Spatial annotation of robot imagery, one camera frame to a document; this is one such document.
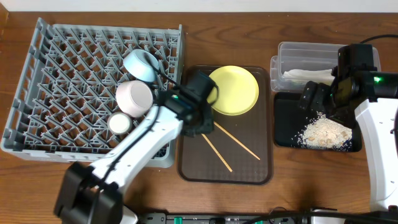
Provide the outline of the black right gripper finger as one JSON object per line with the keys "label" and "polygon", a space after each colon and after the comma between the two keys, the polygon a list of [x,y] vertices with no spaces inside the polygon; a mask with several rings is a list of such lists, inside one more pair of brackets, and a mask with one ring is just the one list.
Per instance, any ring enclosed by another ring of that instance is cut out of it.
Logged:
{"label": "black right gripper finger", "polygon": [[310,108],[316,112],[326,113],[329,97],[330,86],[324,83],[318,83]]}
{"label": "black right gripper finger", "polygon": [[314,99],[316,90],[317,90],[316,82],[313,81],[307,82],[298,102],[298,107],[300,109],[308,109],[310,107]]}

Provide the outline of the wooden chopstick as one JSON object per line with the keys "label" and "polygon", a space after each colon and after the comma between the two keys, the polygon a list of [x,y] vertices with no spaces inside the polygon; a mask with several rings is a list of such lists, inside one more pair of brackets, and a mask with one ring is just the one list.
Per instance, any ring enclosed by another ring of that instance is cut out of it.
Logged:
{"label": "wooden chopstick", "polygon": [[239,141],[236,137],[234,137],[230,132],[225,130],[221,125],[219,125],[217,122],[214,121],[214,125],[219,128],[222,132],[224,132],[228,137],[230,137],[233,141],[235,141],[237,144],[239,144],[243,149],[245,149],[248,153],[250,153],[252,156],[254,156],[257,160],[261,160],[259,156],[257,156],[252,150],[250,150],[246,145],[244,145],[241,141]]}
{"label": "wooden chopstick", "polygon": [[232,168],[229,166],[229,164],[225,161],[224,157],[219,153],[217,148],[212,144],[212,142],[207,138],[205,134],[201,134],[203,139],[207,142],[207,144],[212,148],[212,150],[215,152],[215,154],[218,156],[220,161],[224,164],[224,166],[229,170],[229,172],[232,172]]}

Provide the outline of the white napkin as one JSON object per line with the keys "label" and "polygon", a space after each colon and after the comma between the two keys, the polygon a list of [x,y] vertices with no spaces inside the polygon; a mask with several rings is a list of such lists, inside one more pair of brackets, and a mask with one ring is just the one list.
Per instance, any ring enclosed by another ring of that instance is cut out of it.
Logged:
{"label": "white napkin", "polygon": [[282,74],[282,78],[290,80],[305,80],[307,81],[321,81],[321,82],[332,82],[334,76],[331,74],[332,69],[328,70],[301,70],[293,69]]}

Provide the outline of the rice grains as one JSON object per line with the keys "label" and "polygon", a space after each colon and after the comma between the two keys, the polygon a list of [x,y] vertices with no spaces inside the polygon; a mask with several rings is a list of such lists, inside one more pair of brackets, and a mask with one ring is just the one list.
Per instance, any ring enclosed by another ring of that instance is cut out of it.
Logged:
{"label": "rice grains", "polygon": [[350,128],[317,112],[316,117],[310,119],[296,137],[297,144],[302,148],[347,151],[352,146],[353,133]]}

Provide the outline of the yellow plate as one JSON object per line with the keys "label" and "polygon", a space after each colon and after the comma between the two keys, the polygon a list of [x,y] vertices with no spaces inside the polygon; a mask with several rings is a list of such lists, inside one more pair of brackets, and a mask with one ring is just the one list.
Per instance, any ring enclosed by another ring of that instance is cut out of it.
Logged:
{"label": "yellow plate", "polygon": [[248,112],[259,97],[259,84],[254,75],[243,67],[228,65],[210,73],[218,86],[208,97],[212,108],[224,115],[237,116]]}

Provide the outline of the pink white bowl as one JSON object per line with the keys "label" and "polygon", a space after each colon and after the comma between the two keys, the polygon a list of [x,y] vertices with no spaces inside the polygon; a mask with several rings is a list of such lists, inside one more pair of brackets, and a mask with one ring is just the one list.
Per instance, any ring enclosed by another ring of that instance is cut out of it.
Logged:
{"label": "pink white bowl", "polygon": [[116,102],[123,113],[138,118],[152,107],[154,97],[144,82],[134,80],[123,82],[117,87]]}

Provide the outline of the small white cup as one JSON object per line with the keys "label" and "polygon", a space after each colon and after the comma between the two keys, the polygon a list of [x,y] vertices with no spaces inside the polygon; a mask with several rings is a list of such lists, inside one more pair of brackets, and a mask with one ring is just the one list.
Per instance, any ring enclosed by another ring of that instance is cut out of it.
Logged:
{"label": "small white cup", "polygon": [[132,129],[132,119],[125,113],[116,112],[108,118],[107,125],[113,134],[126,134]]}

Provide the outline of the light blue bowl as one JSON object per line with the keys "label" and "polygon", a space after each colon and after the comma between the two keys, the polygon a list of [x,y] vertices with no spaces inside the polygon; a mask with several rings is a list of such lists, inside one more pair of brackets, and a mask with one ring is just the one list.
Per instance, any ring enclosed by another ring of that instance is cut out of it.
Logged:
{"label": "light blue bowl", "polygon": [[134,49],[124,59],[125,69],[135,78],[144,82],[154,82],[157,70],[160,70],[159,61],[151,53]]}

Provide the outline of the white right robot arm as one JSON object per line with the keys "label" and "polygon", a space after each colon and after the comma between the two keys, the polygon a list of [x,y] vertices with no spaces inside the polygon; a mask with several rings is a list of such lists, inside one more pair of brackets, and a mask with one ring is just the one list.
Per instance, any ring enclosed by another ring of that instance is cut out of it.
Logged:
{"label": "white right robot arm", "polygon": [[346,223],[397,223],[397,74],[370,68],[335,68],[334,73],[331,85],[307,82],[298,105],[361,131],[371,211],[340,218]]}

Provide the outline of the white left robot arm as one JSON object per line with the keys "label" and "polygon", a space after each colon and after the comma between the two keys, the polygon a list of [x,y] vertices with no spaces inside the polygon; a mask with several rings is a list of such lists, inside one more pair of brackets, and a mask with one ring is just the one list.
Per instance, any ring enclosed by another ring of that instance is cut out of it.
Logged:
{"label": "white left robot arm", "polygon": [[136,175],[183,126],[201,118],[209,131],[210,90],[162,91],[158,102],[132,133],[88,166],[74,162],[65,172],[54,214],[63,223],[137,223],[123,195]]}

